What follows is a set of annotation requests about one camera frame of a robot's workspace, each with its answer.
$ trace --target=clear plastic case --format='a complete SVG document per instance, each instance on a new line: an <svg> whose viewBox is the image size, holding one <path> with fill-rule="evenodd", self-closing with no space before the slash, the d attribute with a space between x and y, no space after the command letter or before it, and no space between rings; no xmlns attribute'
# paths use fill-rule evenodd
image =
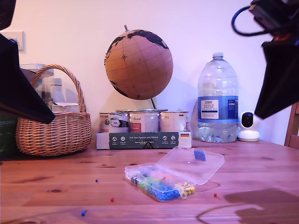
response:
<svg viewBox="0 0 299 224"><path fill-rule="evenodd" d="M186 199L224 163L223 155L175 147L156 164L125 167L125 179L160 202Z"/></svg>

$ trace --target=light switch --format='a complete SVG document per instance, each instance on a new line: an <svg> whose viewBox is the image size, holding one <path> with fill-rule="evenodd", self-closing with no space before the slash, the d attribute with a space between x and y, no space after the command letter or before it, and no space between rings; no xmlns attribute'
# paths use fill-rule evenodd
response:
<svg viewBox="0 0 299 224"><path fill-rule="evenodd" d="M23 31L2 31L0 33L7 39L14 39L18 43L19 51L23 51Z"/></svg>

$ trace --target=water bottle label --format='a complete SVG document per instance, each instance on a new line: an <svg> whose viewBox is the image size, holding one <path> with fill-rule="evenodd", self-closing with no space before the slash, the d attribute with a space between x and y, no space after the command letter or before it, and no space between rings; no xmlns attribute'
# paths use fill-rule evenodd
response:
<svg viewBox="0 0 299 224"><path fill-rule="evenodd" d="M198 122L237 123L238 97L198 97Z"/></svg>

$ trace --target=wooden table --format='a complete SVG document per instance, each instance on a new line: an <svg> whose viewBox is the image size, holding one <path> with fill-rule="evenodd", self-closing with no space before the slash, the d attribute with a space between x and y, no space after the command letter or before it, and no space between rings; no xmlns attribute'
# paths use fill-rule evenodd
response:
<svg viewBox="0 0 299 224"><path fill-rule="evenodd" d="M225 163L193 196L167 203L125 182L124 168L156 162L168 150L96 151L93 143L68 156L4 161L1 223L299 223L299 150L265 141L193 144Z"/></svg>

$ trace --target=plastic water bottle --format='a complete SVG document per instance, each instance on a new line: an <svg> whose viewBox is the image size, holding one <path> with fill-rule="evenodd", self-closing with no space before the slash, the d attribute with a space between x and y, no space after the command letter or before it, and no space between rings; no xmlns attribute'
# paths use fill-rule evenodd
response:
<svg viewBox="0 0 299 224"><path fill-rule="evenodd" d="M64 95L62 93L62 80L60 78L55 78L52 84L51 97L55 103L64 103Z"/></svg>
<svg viewBox="0 0 299 224"><path fill-rule="evenodd" d="M238 135L238 76L214 53L198 80L199 136L207 142L233 142Z"/></svg>

